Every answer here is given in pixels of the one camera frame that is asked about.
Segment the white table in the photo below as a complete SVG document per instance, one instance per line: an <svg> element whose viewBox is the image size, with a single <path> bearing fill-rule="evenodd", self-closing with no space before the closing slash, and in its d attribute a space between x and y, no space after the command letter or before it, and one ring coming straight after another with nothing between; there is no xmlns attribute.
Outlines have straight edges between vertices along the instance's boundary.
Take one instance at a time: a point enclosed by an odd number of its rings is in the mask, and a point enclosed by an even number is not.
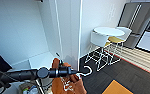
<svg viewBox="0 0 150 94"><path fill-rule="evenodd" d="M110 28L110 27L97 27L94 29L95 32L101 35L108 35L108 36L122 36L125 33L122 30Z"/></svg>

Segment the bar stool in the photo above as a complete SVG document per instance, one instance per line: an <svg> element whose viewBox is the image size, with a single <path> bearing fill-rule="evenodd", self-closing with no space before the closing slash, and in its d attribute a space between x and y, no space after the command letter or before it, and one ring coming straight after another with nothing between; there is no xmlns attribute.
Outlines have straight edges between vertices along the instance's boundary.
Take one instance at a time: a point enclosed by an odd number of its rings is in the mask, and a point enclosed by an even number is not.
<svg viewBox="0 0 150 94"><path fill-rule="evenodd" d="M94 60L94 61L96 62L96 64L97 64L97 71L100 71L103 67L105 67L105 66L108 64L108 55L106 56L106 55L104 54L104 48L107 47L108 45L110 45L110 42L107 42L108 37L109 37L109 36L99 34L99 33L95 32L95 31L92 31L92 32L91 32L90 50L89 50L89 53L87 54L85 63L87 63L87 62L90 61L91 59ZM90 52L91 52L92 45L95 45L95 46L100 47L100 48L101 48L101 51L100 51L100 52L98 52L98 51L93 51L93 55L90 56ZM97 56L95 55L95 53L98 53L98 54L99 54L99 57L98 57L99 59L98 59L98 60L96 60L96 59L93 58L94 56L97 57ZM101 61L101 60L103 60L103 61L105 62L105 64L100 67L100 61Z"/></svg>
<svg viewBox="0 0 150 94"><path fill-rule="evenodd" d="M118 37L114 37L114 36L113 36L113 37L109 37L109 38L108 38L108 40L109 40L111 43L116 44L115 49L114 49L114 51L113 51L113 53L112 53L112 55L111 55L111 59L110 59L110 62L108 63L108 65L114 64L114 63L116 63L116 62L118 62L118 61L121 60L121 53L122 53L123 43L127 40L128 36L129 36L130 33L132 32L131 29L126 28L126 27L116 27L116 29L122 30L123 32L125 32L125 34L122 35L122 36L118 36ZM120 46L120 51L119 51L119 53L120 53L119 57L120 57L120 58L119 58L118 60L112 62L113 57L114 57L114 55L115 55L115 52L117 51L117 47L118 47L119 44L121 44L121 46Z"/></svg>

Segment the floor mat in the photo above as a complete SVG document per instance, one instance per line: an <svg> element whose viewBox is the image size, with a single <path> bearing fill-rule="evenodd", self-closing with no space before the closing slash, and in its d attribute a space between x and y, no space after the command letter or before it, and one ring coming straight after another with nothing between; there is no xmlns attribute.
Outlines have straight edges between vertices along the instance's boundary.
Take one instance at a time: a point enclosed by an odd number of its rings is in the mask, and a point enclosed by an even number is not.
<svg viewBox="0 0 150 94"><path fill-rule="evenodd" d="M113 80L102 94L133 94L117 81Z"/></svg>

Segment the white wall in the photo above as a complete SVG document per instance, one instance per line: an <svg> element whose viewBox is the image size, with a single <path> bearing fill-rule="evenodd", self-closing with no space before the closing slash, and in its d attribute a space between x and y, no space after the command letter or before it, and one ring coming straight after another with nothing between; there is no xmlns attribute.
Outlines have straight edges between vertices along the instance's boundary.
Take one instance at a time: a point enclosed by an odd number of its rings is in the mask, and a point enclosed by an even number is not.
<svg viewBox="0 0 150 94"><path fill-rule="evenodd" d="M81 0L44 0L39 3L49 51L78 68Z"/></svg>
<svg viewBox="0 0 150 94"><path fill-rule="evenodd" d="M55 0L62 59L78 69L81 0Z"/></svg>
<svg viewBox="0 0 150 94"><path fill-rule="evenodd" d="M38 6L49 51L53 56L57 57L56 53L61 55L61 46L54 0L43 0L43 2L38 2Z"/></svg>
<svg viewBox="0 0 150 94"><path fill-rule="evenodd" d="M80 56L89 52L90 32L96 27L116 27L124 4L130 0L83 0Z"/></svg>
<svg viewBox="0 0 150 94"><path fill-rule="evenodd" d="M48 50L34 0L0 0L0 55L10 65Z"/></svg>

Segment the stainless steel refrigerator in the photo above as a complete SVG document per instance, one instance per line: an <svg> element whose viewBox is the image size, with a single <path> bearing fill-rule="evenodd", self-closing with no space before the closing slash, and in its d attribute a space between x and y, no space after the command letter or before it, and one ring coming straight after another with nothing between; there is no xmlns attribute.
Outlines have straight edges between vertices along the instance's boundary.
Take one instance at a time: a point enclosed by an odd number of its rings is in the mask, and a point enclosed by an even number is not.
<svg viewBox="0 0 150 94"><path fill-rule="evenodd" d="M132 30L125 47L135 48L150 22L150 2L126 3L118 26Z"/></svg>

